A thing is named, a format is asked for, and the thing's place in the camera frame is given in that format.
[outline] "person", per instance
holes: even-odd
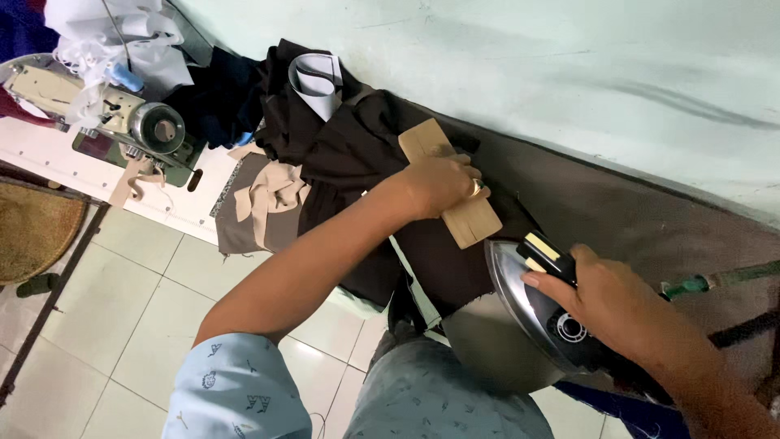
[[[200,325],[175,379],[163,437],[319,434],[276,346],[385,238],[469,197],[488,196],[479,178],[464,155],[416,162],[258,266]],[[599,259],[584,245],[572,256],[576,290],[543,273],[526,273],[523,281],[652,375],[692,436],[780,438],[780,427],[712,344],[627,265]],[[381,345],[395,347],[378,348],[345,437],[552,438],[527,394],[483,390],[450,348],[422,338],[385,334]]]

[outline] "sewing machine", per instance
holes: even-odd
[[[19,103],[32,105],[67,132],[70,103],[83,88],[51,54],[26,55],[0,65],[0,82]],[[100,123],[80,128],[73,149],[117,166],[146,155],[168,184],[182,187],[190,178],[204,145],[187,135],[182,117],[169,105],[146,102],[120,87],[107,86],[101,93]]]

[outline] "light blue wall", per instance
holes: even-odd
[[[326,48],[374,87],[780,227],[780,2],[175,3],[241,55]]]

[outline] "white paper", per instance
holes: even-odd
[[[287,71],[292,89],[325,122],[341,105],[336,86],[343,85],[339,57],[308,53],[295,58]]]
[[[182,53],[171,47],[184,39],[173,20],[160,14],[160,0],[106,0],[127,42],[132,71],[144,81],[144,97],[162,100],[179,84],[193,83]],[[118,85],[106,72],[112,63],[127,66],[125,49],[101,0],[48,0],[46,26],[60,35],[55,59],[84,79],[66,122],[96,127],[101,93]]]

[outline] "hand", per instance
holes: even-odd
[[[599,259],[586,245],[575,245],[571,254],[576,290],[545,273],[525,273],[523,282],[550,296],[602,343],[645,369],[672,367],[692,350],[709,349],[700,331],[629,266]]]
[[[442,212],[474,193],[473,179],[482,173],[469,166],[468,155],[451,155],[447,158],[427,157],[407,166],[388,178],[383,184],[392,185],[395,191],[406,194],[402,202],[408,203],[413,220],[438,218]],[[483,187],[474,198],[486,198],[490,189]]]

